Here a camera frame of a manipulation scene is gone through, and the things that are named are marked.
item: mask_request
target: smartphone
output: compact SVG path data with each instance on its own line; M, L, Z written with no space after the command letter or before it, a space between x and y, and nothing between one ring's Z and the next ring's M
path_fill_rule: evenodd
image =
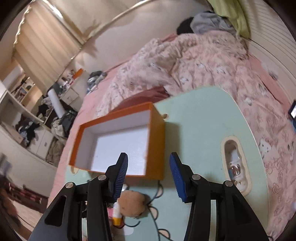
M289 109L288 114L293 120L296 121L296 100L294 100L291 108Z

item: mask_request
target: drawer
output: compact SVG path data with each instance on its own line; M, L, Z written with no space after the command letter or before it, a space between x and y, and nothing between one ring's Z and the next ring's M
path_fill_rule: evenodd
M51 132L49 132L49 131L45 132L45 134L41 140L40 146L38 148L38 151L37 151L38 156L40 156L43 159L46 158L46 155L48 153L50 144L52 143L53 137L54 137L54 135Z
M69 89L65 93L65 95L62 97L62 101L70 105L77 97L78 97L78 94L74 90Z

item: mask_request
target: white headboard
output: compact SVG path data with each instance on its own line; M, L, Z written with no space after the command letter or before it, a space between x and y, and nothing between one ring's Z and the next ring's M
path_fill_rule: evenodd
M278 75L288 99L296 99L296 42L290 31L263 0L240 3L251 30L249 51Z

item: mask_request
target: metal screw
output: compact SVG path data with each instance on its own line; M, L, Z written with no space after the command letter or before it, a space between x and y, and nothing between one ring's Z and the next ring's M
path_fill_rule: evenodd
M106 178L107 178L106 175L99 175L99 176L98 176L98 179L99 179L100 181L105 180Z
M69 183L66 183L65 186L66 186L66 188L71 188L71 187L73 187L73 185L74 185L74 184L73 184L72 182L69 182Z
M228 187L232 187L233 183L232 183L232 181L226 181L225 185L228 186Z
M198 174L193 174L193 175L192 175L192 179L193 179L193 180L199 180L199 179L200 179L200 175L198 175Z

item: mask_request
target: floral blanket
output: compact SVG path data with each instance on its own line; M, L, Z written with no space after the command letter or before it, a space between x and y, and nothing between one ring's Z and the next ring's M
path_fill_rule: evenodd
M160 85L171 96L210 85L232 95L261 152L269 192L267 233L277 238L295 212L295 134L281 103L252 71L243 45L222 31L183 34L171 42L153 39L119 68L96 116L107 114L134 94Z

